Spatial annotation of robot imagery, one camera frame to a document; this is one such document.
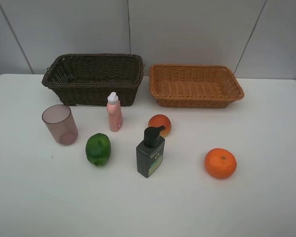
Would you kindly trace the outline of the red orange peach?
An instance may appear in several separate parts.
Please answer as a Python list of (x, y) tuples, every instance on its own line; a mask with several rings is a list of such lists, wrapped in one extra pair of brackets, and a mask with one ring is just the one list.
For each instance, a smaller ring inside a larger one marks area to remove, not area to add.
[(164, 126), (165, 129), (163, 131), (160, 132), (160, 135), (165, 138), (167, 137), (172, 129), (172, 124), (171, 121), (169, 120), (169, 118), (165, 115), (154, 115), (148, 122), (148, 126), (152, 126), (152, 127), (160, 127), (160, 126)]

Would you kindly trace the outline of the pink bottle white cap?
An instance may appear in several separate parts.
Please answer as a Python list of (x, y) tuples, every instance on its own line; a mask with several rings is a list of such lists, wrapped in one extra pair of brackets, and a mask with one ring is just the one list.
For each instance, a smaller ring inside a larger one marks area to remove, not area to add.
[(112, 92), (108, 96), (107, 113), (109, 126), (112, 132), (118, 132), (123, 124), (121, 104), (116, 92)]

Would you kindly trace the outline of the green lime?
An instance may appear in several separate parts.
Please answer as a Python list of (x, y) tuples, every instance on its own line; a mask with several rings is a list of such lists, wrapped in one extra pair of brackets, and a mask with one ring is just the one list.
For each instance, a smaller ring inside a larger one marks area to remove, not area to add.
[(87, 160), (97, 166), (104, 166), (111, 156), (111, 142), (107, 135), (97, 133), (92, 135), (86, 143)]

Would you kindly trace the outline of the light brown wicker basket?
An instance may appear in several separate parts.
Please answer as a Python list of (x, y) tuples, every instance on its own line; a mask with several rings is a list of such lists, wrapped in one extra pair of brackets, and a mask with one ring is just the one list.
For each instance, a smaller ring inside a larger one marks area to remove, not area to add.
[(233, 72), (221, 65), (154, 64), (149, 90), (169, 108), (225, 108), (244, 98)]

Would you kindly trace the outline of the dark brown wicker basket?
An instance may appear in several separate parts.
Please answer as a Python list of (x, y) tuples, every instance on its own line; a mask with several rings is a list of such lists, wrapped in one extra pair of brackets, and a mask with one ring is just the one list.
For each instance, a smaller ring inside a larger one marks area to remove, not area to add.
[(106, 106), (111, 92), (122, 106), (131, 106), (143, 75), (139, 55), (64, 54), (47, 69), (42, 84), (68, 106)]

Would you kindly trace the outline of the dark green pump bottle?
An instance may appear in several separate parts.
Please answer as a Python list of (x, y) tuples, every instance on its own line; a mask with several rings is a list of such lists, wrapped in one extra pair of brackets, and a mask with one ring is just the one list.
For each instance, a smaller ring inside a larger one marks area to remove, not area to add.
[(144, 130), (144, 139), (136, 147), (137, 171), (148, 178), (160, 166), (163, 160), (165, 139), (160, 132), (165, 126), (147, 127)]

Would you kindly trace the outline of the translucent purple plastic cup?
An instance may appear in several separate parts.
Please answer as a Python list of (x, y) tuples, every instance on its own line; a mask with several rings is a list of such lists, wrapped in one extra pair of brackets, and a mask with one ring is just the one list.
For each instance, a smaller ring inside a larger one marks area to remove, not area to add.
[(78, 129), (69, 106), (53, 105), (47, 108), (41, 117), (58, 144), (67, 146), (76, 141)]

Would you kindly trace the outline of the orange tangerine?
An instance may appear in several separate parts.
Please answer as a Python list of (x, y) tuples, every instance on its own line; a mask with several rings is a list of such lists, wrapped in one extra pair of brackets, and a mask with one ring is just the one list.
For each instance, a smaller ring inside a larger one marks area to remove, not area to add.
[(237, 168), (235, 156), (226, 149), (214, 148), (204, 158), (207, 173), (216, 179), (227, 179)]

